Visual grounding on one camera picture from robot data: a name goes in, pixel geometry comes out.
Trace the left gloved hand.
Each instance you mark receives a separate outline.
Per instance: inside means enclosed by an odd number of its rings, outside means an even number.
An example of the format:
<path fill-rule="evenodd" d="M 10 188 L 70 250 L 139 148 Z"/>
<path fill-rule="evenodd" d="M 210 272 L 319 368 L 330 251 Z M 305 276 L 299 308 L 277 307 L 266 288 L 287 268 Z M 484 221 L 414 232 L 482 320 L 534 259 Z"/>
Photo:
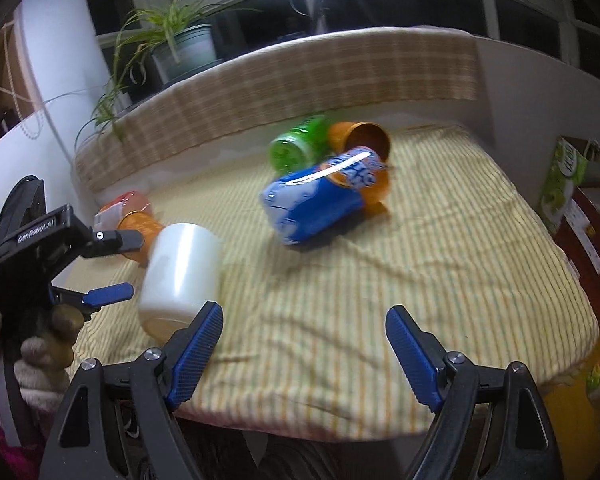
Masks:
<path fill-rule="evenodd" d="M 23 401 L 35 413 L 53 415 L 58 411 L 69 385 L 72 347 L 83 325 L 78 309 L 61 304 L 54 307 L 50 322 L 23 341 L 14 372 Z"/>

